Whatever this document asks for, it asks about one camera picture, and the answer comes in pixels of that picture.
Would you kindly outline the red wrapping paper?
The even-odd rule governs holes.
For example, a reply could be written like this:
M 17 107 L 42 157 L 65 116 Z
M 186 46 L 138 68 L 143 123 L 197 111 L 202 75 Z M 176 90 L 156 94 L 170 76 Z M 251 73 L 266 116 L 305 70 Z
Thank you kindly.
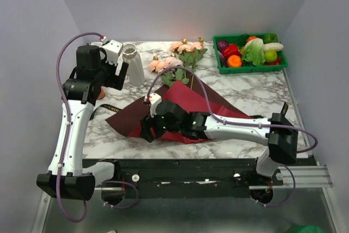
M 251 117 L 238 110 L 231 105 L 226 99 L 219 95 L 215 90 L 204 84 L 208 95 L 210 108 L 214 114 L 233 118 Z M 173 86 L 168 88 L 162 86 L 155 93 L 159 94 L 164 100 L 168 99 L 171 102 L 177 103 L 187 112 L 199 111 L 208 112 L 206 100 L 202 88 L 197 80 L 194 80 L 193 88 L 189 85 L 177 81 Z M 139 98 L 124 109 L 119 110 L 116 114 L 106 119 L 109 126 L 117 133 L 126 136 L 138 138 L 141 132 L 140 119 L 145 117 L 149 112 L 149 106 L 143 103 L 143 98 Z M 179 133 L 165 132 L 160 140 L 180 142 L 183 144 L 197 144 L 206 142 L 206 139 L 191 140 L 183 137 Z

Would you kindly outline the pink artificial flower bunch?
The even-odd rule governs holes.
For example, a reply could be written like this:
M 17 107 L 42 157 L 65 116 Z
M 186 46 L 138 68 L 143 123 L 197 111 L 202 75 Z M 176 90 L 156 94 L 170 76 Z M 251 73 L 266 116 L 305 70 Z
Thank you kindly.
M 192 72 L 196 70 L 198 62 L 203 59 L 207 52 L 204 39 L 198 37 L 198 41 L 192 44 L 188 43 L 186 39 L 175 41 L 170 45 L 170 51 L 170 56 L 165 60 L 160 60 L 157 56 L 154 56 L 148 65 L 148 70 L 151 73 L 160 74 L 162 71 L 171 68 L 160 77 L 163 85 L 171 87 L 176 81 L 187 85 L 190 82 L 191 74 L 178 67 L 188 68 Z

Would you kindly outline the black ribbon with gold text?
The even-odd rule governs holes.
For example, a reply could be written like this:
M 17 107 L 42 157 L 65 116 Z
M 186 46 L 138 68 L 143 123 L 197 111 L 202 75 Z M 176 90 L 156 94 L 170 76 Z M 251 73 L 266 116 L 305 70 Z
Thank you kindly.
M 101 104 L 101 105 L 97 106 L 97 107 L 94 109 L 94 111 L 92 112 L 92 114 L 91 114 L 91 116 L 90 116 L 90 119 L 89 119 L 90 121 L 94 119 L 97 110 L 100 109 L 100 108 L 104 108 L 104 109 L 113 111 L 113 112 L 115 112 L 115 113 L 118 113 L 119 111 L 121 111 L 120 108 L 115 107 L 115 106 L 113 106 L 113 105 L 110 105 L 110 104 Z M 287 111 L 288 111 L 288 108 L 289 108 L 288 103 L 284 102 L 283 107 L 282 107 L 282 109 L 281 109 L 281 113 L 282 113 L 283 115 L 286 115 L 286 113 L 287 113 Z

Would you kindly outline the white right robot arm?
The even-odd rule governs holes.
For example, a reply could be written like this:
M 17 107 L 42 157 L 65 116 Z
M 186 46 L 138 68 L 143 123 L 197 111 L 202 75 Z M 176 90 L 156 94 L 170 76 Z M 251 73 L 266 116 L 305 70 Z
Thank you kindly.
M 251 179 L 258 185 L 269 181 L 281 165 L 294 164 L 297 160 L 298 131 L 280 113 L 273 113 L 271 118 L 243 119 L 209 112 L 187 112 L 155 93 L 145 103 L 150 111 L 140 121 L 140 137 L 148 142 L 170 132 L 191 140 L 235 139 L 266 146 L 251 171 Z

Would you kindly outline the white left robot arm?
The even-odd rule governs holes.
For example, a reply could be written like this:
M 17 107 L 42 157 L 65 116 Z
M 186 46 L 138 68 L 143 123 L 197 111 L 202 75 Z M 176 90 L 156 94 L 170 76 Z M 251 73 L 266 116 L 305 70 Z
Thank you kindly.
M 76 67 L 63 89 L 63 114 L 57 147 L 45 174 L 37 177 L 37 186 L 53 198 L 88 201 L 95 186 L 105 182 L 114 187 L 121 173 L 112 164 L 83 168 L 82 154 L 88 122 L 102 86 L 123 88 L 128 64 L 121 57 L 123 44 L 110 41 L 102 46 L 77 48 Z

